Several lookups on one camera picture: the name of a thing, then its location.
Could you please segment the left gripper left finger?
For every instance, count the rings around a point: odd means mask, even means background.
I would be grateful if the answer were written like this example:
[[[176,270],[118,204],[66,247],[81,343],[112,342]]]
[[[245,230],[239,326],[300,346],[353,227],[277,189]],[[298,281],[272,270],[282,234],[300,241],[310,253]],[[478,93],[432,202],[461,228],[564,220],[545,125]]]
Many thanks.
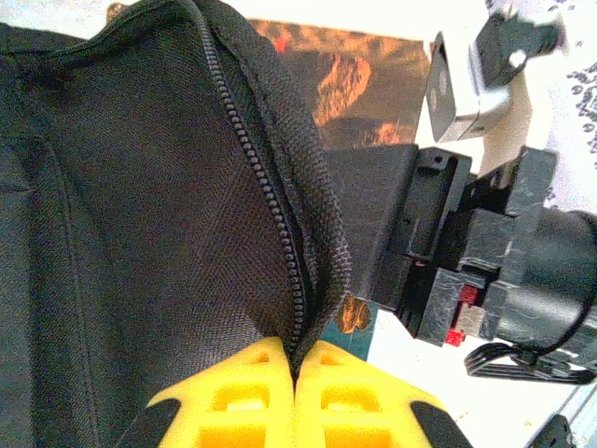
[[[157,393],[120,447],[289,447],[293,381],[282,342],[253,343]]]

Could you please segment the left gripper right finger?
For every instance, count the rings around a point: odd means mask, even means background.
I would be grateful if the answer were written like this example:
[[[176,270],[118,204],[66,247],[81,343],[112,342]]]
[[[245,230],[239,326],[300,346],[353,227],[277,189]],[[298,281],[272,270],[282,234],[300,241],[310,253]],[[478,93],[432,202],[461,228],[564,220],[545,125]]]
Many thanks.
[[[469,447],[433,395],[320,341],[295,390],[297,447]]]

